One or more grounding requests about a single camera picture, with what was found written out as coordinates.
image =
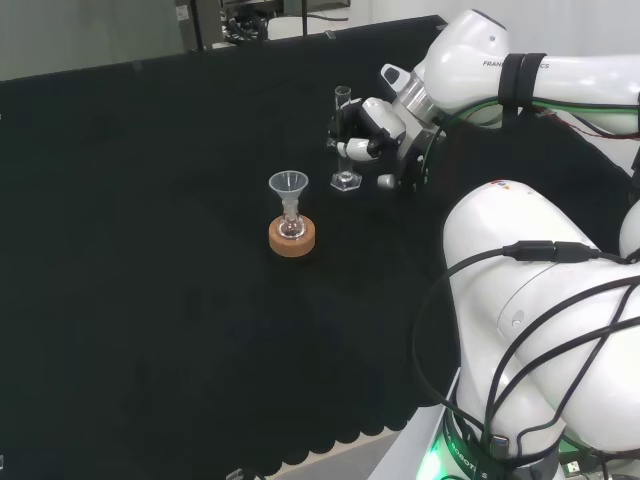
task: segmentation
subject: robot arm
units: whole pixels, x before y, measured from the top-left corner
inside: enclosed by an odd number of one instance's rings
[[[628,214],[621,243],[635,249],[640,204]],[[557,207],[526,185],[498,181],[479,187],[454,207],[444,228],[444,251],[452,266],[476,253],[522,239],[595,245]],[[608,281],[638,275],[640,264],[605,260],[578,264],[516,262],[497,258],[465,269],[451,280],[460,333],[462,368],[458,405],[483,418],[489,385],[507,348],[546,311],[566,299]],[[524,365],[580,335],[609,325],[625,294],[614,289],[585,297],[558,312],[518,348],[500,378],[499,391]],[[621,320],[640,314],[640,296],[631,295]],[[560,421],[522,437],[525,454],[552,446],[565,426],[587,445],[617,452],[640,447],[640,329],[607,340],[565,406]],[[497,412],[491,432],[509,439],[517,452],[520,432],[544,425],[577,377],[595,342],[571,350],[527,375]]]
[[[399,100],[393,105],[378,98],[352,100],[341,112],[348,132],[345,138],[338,138],[335,117],[331,119],[327,142],[330,151],[356,164],[370,163],[385,150],[392,151],[393,173],[380,176],[378,185],[385,190],[401,184],[412,189],[421,176],[421,162],[437,127],[419,121]]]
[[[506,29],[467,10],[444,29],[412,72],[386,65],[382,75],[416,118],[428,122],[436,110],[452,115],[477,102],[495,100],[509,53]],[[639,92],[640,55],[546,56],[533,97],[543,108],[575,109],[572,113],[608,132],[630,135],[638,133]],[[587,111],[589,106],[599,111]],[[500,105],[493,105],[469,121],[495,124],[501,111]]]

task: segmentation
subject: red wire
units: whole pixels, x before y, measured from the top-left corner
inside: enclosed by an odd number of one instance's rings
[[[580,127],[578,127],[577,125],[573,125],[563,119],[561,119],[556,113],[552,113],[551,116],[558,122],[567,125],[571,128],[573,128],[574,130],[577,130],[580,133],[584,133],[585,135],[588,135],[590,137],[597,137],[597,138],[608,138],[611,140],[633,140],[633,139],[638,139],[640,138],[640,134],[636,134],[636,135],[600,135],[597,133],[591,133],[591,132],[587,132],[585,130],[582,130]]]

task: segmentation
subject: wall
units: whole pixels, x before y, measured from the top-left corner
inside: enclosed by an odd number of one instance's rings
[[[355,26],[424,15],[452,20],[468,8],[502,23],[512,52],[640,54],[637,0],[352,0],[350,22]],[[563,119],[584,128],[570,115]],[[631,174],[638,142],[583,137]]]
[[[0,0],[0,80],[182,51],[174,0]]]

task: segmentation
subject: white floor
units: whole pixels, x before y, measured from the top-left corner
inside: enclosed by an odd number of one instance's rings
[[[323,10],[311,13],[329,18],[348,18],[350,15],[350,9],[349,7],[345,7],[336,10]],[[307,26],[309,29],[309,35],[313,35],[316,33],[324,33],[327,30],[336,31],[349,28],[349,22],[330,22],[327,20],[320,20],[318,18],[309,18]],[[274,18],[269,22],[269,40],[300,36],[302,36],[302,18],[281,17]]]

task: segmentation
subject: black cloth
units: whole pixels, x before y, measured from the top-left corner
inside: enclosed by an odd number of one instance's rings
[[[442,270],[441,227],[466,191],[529,183],[616,251],[629,180],[550,120],[509,135],[462,125],[430,186],[389,198],[365,172],[329,186],[333,90],[388,97],[428,17],[6,82],[0,99],[0,454],[9,479],[264,474],[418,404],[407,327]],[[373,170],[390,171],[388,159]],[[299,169],[310,258],[269,249],[271,174]],[[441,390],[451,314],[424,321]]]

